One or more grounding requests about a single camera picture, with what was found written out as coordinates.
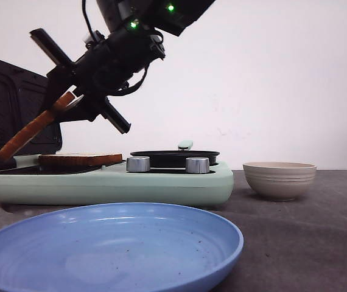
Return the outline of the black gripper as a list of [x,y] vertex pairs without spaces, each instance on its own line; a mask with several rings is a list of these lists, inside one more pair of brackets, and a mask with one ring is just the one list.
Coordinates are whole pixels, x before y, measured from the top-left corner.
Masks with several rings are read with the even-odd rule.
[[98,115],[107,119],[120,133],[128,133],[130,123],[110,103],[109,96],[126,96],[138,90],[142,81],[128,81],[139,71],[147,71],[152,61],[165,57],[163,34],[155,29],[128,31],[121,28],[107,38],[90,41],[86,52],[76,61],[60,49],[44,29],[35,29],[31,38],[55,63],[47,74],[46,93],[38,111],[50,109],[71,86],[81,100],[56,117],[56,122],[88,120]]

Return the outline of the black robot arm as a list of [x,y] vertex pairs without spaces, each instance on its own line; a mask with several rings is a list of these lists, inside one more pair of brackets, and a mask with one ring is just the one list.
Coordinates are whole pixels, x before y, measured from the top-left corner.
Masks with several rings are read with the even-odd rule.
[[57,122],[93,121],[98,115],[109,120],[120,133],[130,123],[109,102],[109,96],[125,96],[139,89],[128,80],[151,62],[163,59],[163,32],[179,36],[199,19],[212,1],[98,1],[110,31],[103,36],[90,31],[86,52],[72,61],[44,29],[31,31],[32,39],[55,63],[47,74],[48,84],[41,111],[48,110],[70,87],[81,97],[76,105],[56,117]]

